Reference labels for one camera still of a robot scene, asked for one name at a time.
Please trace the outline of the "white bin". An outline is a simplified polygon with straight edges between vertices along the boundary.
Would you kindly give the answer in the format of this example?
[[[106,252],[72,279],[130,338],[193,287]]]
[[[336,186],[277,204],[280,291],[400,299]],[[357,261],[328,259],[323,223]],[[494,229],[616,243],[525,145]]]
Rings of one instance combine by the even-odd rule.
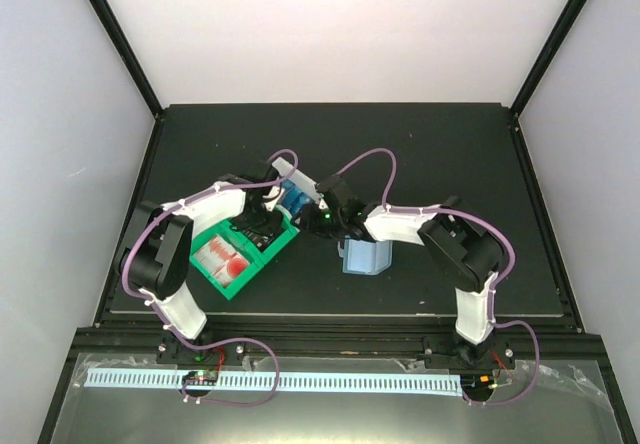
[[[296,170],[288,180],[292,181],[295,185],[297,185],[305,193],[307,193],[314,200],[314,204],[319,204],[321,202],[322,197],[316,192],[315,189],[316,182],[306,174],[302,173],[300,170]]]

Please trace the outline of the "blue cards stack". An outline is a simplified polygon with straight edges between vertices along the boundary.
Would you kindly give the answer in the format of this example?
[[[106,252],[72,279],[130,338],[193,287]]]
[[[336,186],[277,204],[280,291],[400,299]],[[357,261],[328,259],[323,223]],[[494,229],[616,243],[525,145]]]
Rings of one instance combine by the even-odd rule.
[[[292,181],[287,180],[281,184],[282,195],[278,205],[285,209],[292,218],[295,218],[302,207],[313,203],[314,200]]]

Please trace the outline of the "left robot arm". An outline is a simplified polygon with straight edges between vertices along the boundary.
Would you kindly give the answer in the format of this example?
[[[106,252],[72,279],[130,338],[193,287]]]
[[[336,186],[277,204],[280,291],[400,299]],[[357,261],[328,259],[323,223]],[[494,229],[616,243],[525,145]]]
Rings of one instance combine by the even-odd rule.
[[[193,240],[231,218],[273,214],[264,199],[293,174],[281,175],[268,166],[256,180],[227,175],[191,196],[162,205],[143,202],[135,209],[114,271],[123,291],[154,310],[191,362],[207,361],[215,348],[213,336],[203,331],[207,316],[187,285]]]

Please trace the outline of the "green bin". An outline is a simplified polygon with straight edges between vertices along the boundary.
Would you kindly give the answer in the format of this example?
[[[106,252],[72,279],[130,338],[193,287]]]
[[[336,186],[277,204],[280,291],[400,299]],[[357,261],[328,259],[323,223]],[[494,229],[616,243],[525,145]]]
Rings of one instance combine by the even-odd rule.
[[[223,234],[250,262],[266,265],[298,234],[298,230],[291,223],[291,216],[282,210],[279,211],[284,216],[284,221],[279,230],[281,234],[264,253],[260,253],[241,232],[234,230],[234,218],[227,219],[221,223]]]
[[[229,230],[214,228],[197,235],[191,245],[190,263],[228,301],[264,267],[245,243]]]

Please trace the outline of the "red white cards stack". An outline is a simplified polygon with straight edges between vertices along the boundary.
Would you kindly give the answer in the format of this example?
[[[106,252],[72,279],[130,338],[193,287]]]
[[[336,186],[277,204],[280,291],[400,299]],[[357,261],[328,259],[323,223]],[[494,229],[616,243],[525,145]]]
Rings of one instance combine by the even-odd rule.
[[[249,261],[221,235],[215,235],[200,248],[195,259],[222,287],[229,286],[249,267]]]

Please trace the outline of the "blue card holder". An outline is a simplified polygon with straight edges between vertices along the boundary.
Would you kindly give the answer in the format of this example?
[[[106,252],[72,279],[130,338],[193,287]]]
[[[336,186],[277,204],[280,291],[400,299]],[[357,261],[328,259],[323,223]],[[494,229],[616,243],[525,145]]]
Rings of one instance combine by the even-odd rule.
[[[392,249],[391,241],[343,239],[337,244],[338,255],[342,259],[342,272],[353,275],[379,275],[391,266]]]

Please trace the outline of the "small circuit board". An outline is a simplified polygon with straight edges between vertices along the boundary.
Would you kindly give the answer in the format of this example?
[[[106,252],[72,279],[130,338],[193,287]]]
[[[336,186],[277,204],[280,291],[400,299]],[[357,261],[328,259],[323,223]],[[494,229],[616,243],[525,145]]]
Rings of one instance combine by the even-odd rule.
[[[215,385],[219,372],[216,370],[193,370],[188,372],[182,379],[186,385]]]

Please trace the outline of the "black vip cards stack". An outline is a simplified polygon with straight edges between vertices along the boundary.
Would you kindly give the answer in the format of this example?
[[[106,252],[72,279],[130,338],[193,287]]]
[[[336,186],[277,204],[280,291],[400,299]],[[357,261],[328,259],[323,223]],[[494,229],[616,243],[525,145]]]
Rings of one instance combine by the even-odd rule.
[[[260,234],[249,229],[245,229],[241,234],[253,245],[260,253],[264,253],[273,242],[280,236],[281,231],[272,234]]]

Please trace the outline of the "green front bin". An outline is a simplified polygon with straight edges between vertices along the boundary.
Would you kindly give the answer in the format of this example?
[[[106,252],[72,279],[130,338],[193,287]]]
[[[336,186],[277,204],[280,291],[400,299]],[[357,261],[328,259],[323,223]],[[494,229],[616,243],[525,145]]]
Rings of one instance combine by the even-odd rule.
[[[197,235],[191,245],[190,263],[228,301],[264,267],[245,243],[229,230],[214,228]]]

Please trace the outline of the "black aluminium frame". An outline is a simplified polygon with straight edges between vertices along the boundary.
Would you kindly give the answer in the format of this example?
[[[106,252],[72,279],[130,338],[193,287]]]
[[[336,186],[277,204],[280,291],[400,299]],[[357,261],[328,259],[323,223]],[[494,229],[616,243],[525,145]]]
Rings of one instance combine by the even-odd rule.
[[[132,213],[134,207],[145,195],[150,175],[156,171],[160,160],[158,152],[160,148],[167,145],[168,133],[177,130],[187,113],[216,111],[219,107],[216,104],[172,104],[162,107],[108,0],[88,0],[88,2],[154,117],[151,137],[127,210]],[[501,177],[512,174],[514,182],[527,192],[523,207],[532,220],[531,227],[535,231],[537,241],[544,249],[544,261],[549,266],[554,288],[558,293],[558,301],[563,309],[559,317],[538,316],[532,320],[533,325],[542,333],[544,356],[553,361],[569,357],[596,361],[612,406],[615,427],[623,442],[634,443],[637,438],[604,341],[601,337],[588,334],[584,330],[577,300],[552,228],[531,156],[519,128],[520,115],[526,109],[587,2],[588,0],[567,0],[513,103],[507,107],[501,105],[493,107],[498,117],[495,127],[508,138],[500,150],[510,157],[499,169],[498,174]],[[61,430],[59,423],[70,411],[67,397],[71,388],[72,367],[78,363],[81,354],[100,350],[105,354],[131,351],[139,355],[149,350],[153,336],[149,319],[134,312],[129,312],[122,318],[116,317],[111,304],[117,292],[115,274],[109,272],[91,326],[76,331],[38,438],[39,442],[53,442],[55,435]]]

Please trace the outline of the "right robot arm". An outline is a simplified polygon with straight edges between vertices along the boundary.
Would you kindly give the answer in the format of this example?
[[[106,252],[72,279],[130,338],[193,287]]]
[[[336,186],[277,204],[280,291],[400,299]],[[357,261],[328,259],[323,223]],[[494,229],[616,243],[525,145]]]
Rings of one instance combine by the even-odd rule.
[[[316,191],[321,200],[301,207],[294,217],[297,228],[329,239],[425,247],[455,290],[454,355],[466,367],[490,356],[495,287],[506,255],[496,230],[458,210],[455,197],[417,208],[364,202],[340,177],[322,181]]]

